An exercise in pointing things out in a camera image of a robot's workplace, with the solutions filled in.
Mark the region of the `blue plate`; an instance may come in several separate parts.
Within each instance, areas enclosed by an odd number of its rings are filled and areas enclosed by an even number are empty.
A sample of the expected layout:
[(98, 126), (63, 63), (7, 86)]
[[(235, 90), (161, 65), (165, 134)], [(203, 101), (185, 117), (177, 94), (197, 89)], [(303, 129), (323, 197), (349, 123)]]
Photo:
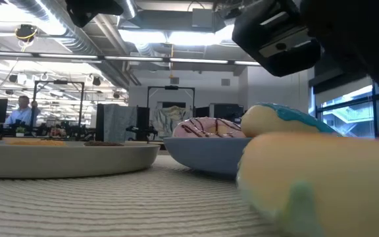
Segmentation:
[(250, 138), (165, 138), (164, 146), (178, 163), (191, 169), (235, 177)]

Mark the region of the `small chocolate donut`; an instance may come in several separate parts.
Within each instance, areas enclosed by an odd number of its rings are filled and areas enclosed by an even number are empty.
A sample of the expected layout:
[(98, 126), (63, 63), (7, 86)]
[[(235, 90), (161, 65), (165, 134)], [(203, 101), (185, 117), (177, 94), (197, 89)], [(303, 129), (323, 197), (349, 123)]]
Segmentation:
[(89, 147), (89, 146), (107, 146), (107, 147), (114, 147), (114, 146), (123, 146), (121, 143), (116, 143), (116, 142), (101, 142), (101, 141), (88, 141), (84, 142), (84, 146)]

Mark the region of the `pink chocolate-striped donut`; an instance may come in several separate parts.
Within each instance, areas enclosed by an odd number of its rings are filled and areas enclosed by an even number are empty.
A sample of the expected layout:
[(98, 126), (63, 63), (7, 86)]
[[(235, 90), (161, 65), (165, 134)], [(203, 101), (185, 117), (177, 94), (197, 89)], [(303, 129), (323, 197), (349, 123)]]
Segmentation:
[(173, 130), (175, 138), (245, 138), (241, 127), (229, 120), (193, 117), (180, 122)]

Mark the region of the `grey partition panel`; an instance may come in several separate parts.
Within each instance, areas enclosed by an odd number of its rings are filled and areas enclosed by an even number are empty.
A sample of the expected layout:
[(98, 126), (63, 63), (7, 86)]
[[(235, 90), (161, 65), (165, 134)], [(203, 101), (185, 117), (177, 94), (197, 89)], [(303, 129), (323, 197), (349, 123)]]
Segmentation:
[(98, 104), (95, 116), (95, 140), (101, 142), (146, 141), (149, 108)]

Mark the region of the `small orange donut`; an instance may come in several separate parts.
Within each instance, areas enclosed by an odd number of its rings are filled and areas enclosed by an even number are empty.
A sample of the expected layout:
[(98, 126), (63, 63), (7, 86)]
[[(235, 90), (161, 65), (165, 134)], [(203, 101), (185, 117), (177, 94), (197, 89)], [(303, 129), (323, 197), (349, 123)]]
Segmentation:
[(38, 146), (66, 146), (63, 141), (57, 140), (15, 140), (8, 141), (6, 144), (9, 145), (38, 145)]

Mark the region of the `grey plate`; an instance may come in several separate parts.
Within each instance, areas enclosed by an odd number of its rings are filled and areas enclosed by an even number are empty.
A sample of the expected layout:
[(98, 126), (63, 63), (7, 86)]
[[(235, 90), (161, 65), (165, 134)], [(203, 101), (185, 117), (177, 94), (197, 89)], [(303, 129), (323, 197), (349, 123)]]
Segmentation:
[(140, 171), (155, 161), (160, 146), (12, 145), (0, 141), (0, 178), (74, 178)]

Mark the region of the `silver ventilation duct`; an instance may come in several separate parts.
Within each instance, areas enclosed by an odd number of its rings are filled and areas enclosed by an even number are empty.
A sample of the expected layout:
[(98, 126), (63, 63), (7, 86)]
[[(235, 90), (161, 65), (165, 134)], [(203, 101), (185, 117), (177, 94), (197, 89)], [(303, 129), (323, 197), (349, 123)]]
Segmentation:
[[(56, 36), (56, 41), (70, 52), (77, 55), (102, 55), (102, 50), (96, 46), (89, 36), (71, 21), (61, 0), (5, 0), (8, 4), (22, 12), (35, 17), (42, 23), (39, 27), (45, 33)], [(93, 63), (93, 67), (100, 70), (102, 75), (113, 85), (129, 88), (130, 85), (139, 85), (133, 74), (121, 66), (102, 61)]]

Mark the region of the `blue white-striped donut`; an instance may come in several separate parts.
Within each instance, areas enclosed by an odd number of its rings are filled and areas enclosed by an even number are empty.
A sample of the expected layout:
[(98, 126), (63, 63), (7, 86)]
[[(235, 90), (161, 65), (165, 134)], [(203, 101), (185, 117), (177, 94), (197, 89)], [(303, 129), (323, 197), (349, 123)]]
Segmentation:
[(257, 103), (241, 118), (241, 131), (247, 137), (270, 132), (312, 132), (341, 136), (311, 115), (285, 105)]

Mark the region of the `window frame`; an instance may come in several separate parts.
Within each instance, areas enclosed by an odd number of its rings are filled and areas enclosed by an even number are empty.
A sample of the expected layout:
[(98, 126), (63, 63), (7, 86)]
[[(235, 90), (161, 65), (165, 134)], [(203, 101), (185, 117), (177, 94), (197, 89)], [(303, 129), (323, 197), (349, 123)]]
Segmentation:
[(370, 77), (341, 85), (336, 79), (311, 86), (309, 112), (338, 134), (379, 138), (379, 87)]

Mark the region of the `mint green striped donut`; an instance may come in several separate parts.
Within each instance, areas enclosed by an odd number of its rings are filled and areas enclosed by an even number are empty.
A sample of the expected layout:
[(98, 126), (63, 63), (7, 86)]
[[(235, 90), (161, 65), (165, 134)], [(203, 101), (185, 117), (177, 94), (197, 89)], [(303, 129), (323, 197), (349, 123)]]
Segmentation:
[(244, 148), (237, 183), (281, 237), (379, 237), (379, 140), (263, 134)]

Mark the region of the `person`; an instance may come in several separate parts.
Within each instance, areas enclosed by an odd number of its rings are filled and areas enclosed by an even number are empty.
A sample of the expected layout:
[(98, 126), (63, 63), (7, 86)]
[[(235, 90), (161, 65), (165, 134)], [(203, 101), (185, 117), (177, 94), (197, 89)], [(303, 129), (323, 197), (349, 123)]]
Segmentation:
[(18, 108), (15, 109), (9, 117), (5, 120), (5, 124), (15, 124), (18, 120), (24, 122), (25, 125), (31, 125), (31, 120), (33, 121), (33, 126), (36, 126), (40, 114), (38, 109), (37, 101), (32, 101), (31, 106), (29, 106), (30, 98), (25, 95), (21, 95), (18, 98)]

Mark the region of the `black rig frame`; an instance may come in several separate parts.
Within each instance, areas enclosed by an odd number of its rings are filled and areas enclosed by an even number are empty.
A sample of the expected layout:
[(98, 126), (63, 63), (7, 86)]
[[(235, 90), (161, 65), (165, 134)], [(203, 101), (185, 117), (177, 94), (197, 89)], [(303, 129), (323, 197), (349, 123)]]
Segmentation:
[(79, 108), (79, 118), (78, 118), (78, 127), (82, 127), (82, 108), (83, 108), (83, 102), (84, 102), (84, 86), (85, 84), (83, 82), (73, 82), (73, 81), (68, 81), (67, 79), (61, 80), (35, 80), (34, 81), (34, 94), (32, 101), (36, 101), (37, 94), (41, 90), (46, 90), (46, 85), (48, 84), (56, 84), (56, 85), (69, 85), (69, 84), (79, 84), (81, 85), (81, 89), (77, 89), (78, 92), (80, 92), (80, 108)]
[(193, 92), (192, 95), (192, 113), (193, 117), (196, 115), (195, 114), (195, 88), (192, 87), (179, 87), (179, 86), (148, 86), (147, 87), (147, 98), (146, 98), (146, 107), (149, 108), (149, 100), (150, 100), (150, 90), (152, 88), (157, 88), (157, 89), (164, 89), (164, 90), (191, 90)]

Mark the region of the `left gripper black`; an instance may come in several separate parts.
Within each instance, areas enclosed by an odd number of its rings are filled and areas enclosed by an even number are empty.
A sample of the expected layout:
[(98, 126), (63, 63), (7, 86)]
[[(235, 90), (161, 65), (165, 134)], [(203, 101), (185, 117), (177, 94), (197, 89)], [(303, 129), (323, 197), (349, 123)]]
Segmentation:
[(75, 26), (83, 28), (98, 14), (120, 16), (124, 9), (115, 0), (65, 0), (66, 11)]

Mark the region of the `white round woven placemat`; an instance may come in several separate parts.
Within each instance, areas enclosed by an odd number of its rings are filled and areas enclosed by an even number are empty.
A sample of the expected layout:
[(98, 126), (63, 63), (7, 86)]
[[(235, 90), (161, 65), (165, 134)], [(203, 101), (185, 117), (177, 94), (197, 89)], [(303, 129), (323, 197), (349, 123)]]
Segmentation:
[(0, 179), (0, 237), (280, 237), (233, 180), (160, 155), (144, 171)]

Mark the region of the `pale draped cloth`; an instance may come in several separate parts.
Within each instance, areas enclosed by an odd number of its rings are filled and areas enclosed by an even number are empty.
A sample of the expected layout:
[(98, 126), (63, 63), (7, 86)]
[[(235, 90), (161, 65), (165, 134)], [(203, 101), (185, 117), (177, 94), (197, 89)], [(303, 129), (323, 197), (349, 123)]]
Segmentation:
[(158, 137), (162, 140), (172, 136), (176, 126), (192, 116), (192, 111), (187, 108), (172, 106), (169, 108), (158, 108), (153, 111), (151, 124), (158, 132)]

